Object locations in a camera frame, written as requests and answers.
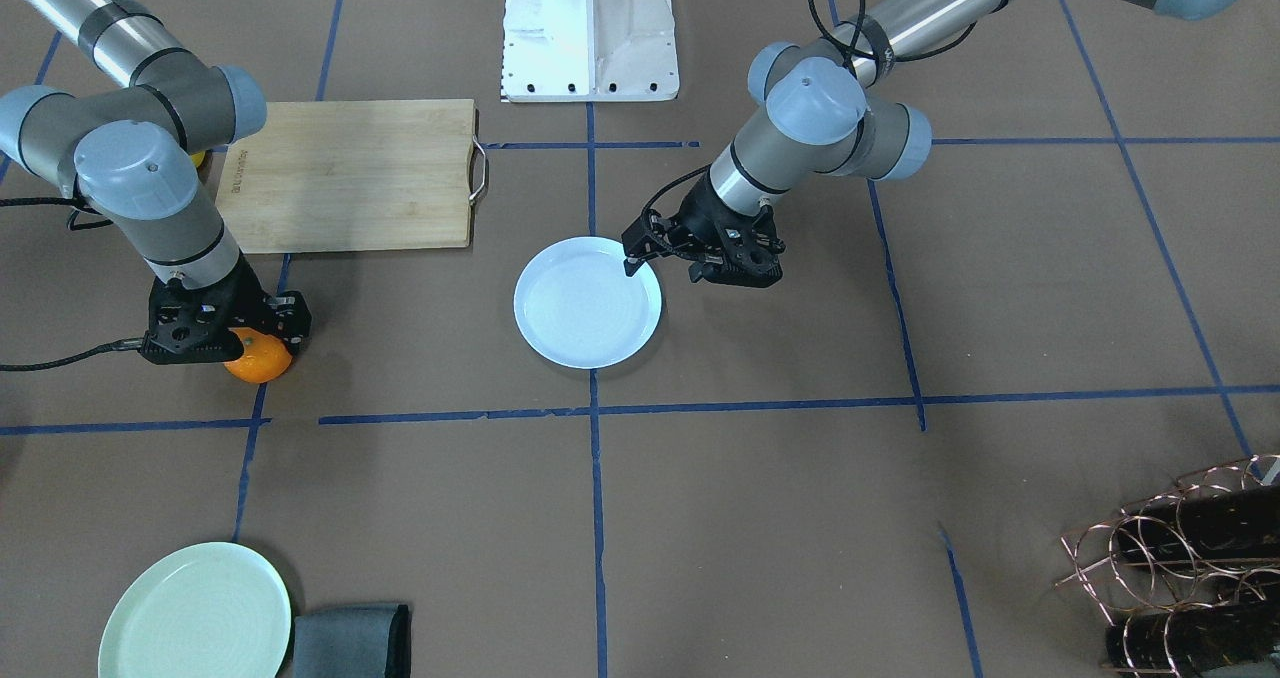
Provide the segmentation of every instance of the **metal ring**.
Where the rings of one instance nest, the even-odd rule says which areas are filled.
[[[484,198],[484,194],[489,192],[489,154],[485,154],[484,146],[480,145],[479,137],[471,136],[471,145],[474,145],[475,148],[480,151],[480,159],[481,159],[480,187],[474,187],[474,189],[471,189],[471,196],[467,196],[467,203],[470,203],[471,207],[474,209],[476,201]]]

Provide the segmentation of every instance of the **dark gray cloth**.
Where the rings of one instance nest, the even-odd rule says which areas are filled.
[[[293,622],[294,678],[408,678],[408,606],[347,605]]]

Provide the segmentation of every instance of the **wooden cutting board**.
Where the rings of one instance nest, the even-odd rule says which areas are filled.
[[[218,210],[244,253],[463,248],[475,122],[472,100],[269,104]]]

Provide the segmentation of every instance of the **orange fruit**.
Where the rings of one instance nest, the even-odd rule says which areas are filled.
[[[293,363],[293,356],[289,356],[284,342],[278,336],[257,333],[252,327],[233,327],[230,331],[239,338],[244,347],[244,354],[237,359],[228,359],[223,365],[232,372],[232,376],[237,376],[241,381],[274,381]]]

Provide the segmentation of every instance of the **plate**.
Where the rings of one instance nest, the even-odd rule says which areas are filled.
[[[581,235],[535,255],[516,281],[516,326],[544,358],[604,368],[653,336],[662,289],[649,264],[627,278],[617,240]]]
[[[293,615],[280,574],[236,542],[201,542],[146,569],[111,611],[99,678],[273,678]]]

